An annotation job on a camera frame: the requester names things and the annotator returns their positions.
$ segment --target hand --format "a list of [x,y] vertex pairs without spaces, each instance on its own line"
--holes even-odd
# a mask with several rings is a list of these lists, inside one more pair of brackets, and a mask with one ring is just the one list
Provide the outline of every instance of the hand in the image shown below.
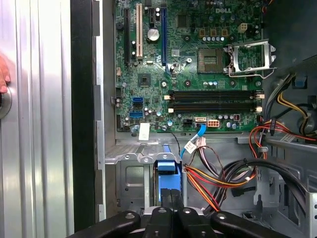
[[8,92],[6,83],[11,81],[9,69],[4,61],[4,58],[0,55],[0,93]]

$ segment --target metal bracket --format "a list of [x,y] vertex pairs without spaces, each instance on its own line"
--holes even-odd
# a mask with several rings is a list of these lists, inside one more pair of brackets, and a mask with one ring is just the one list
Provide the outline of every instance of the metal bracket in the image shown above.
[[[254,46],[263,46],[264,51],[264,66],[261,67],[248,67],[247,69],[240,69],[239,67],[239,49],[241,47],[245,48],[251,48]],[[268,39],[266,40],[260,40],[260,41],[254,41],[254,42],[247,42],[247,43],[241,43],[236,45],[228,45],[226,48],[224,48],[224,51],[227,52],[230,55],[230,65],[227,68],[224,68],[224,73],[227,73],[229,77],[253,77],[253,76],[259,76],[263,79],[269,77],[272,75],[276,68],[271,68],[271,64],[276,59],[276,56],[272,55],[273,52],[276,51],[276,48],[273,47],[268,43]],[[249,72],[255,72],[255,71],[261,71],[261,70],[272,70],[272,72],[267,75],[266,77],[263,77],[260,74],[246,74]]]

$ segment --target blue pcie slot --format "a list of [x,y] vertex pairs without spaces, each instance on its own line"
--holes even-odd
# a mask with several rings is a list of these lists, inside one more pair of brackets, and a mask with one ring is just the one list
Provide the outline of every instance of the blue pcie slot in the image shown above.
[[167,61],[167,10],[161,9],[162,13],[162,65],[166,66]]

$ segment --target black ram slot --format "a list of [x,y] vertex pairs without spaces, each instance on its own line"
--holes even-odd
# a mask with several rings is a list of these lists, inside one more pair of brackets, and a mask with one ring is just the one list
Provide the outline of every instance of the black ram slot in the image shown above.
[[206,100],[250,100],[255,97],[255,91],[175,91],[170,94],[176,102],[206,101]]
[[170,108],[176,113],[192,112],[252,112],[256,109],[254,103],[175,103]]

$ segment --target sata port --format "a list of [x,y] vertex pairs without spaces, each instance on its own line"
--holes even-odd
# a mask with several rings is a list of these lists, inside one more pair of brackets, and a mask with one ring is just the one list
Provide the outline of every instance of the sata port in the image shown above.
[[202,125],[206,125],[206,123],[196,123],[196,124],[195,124],[195,127],[196,127],[196,128],[200,128]]
[[195,118],[195,122],[205,122],[206,118]]

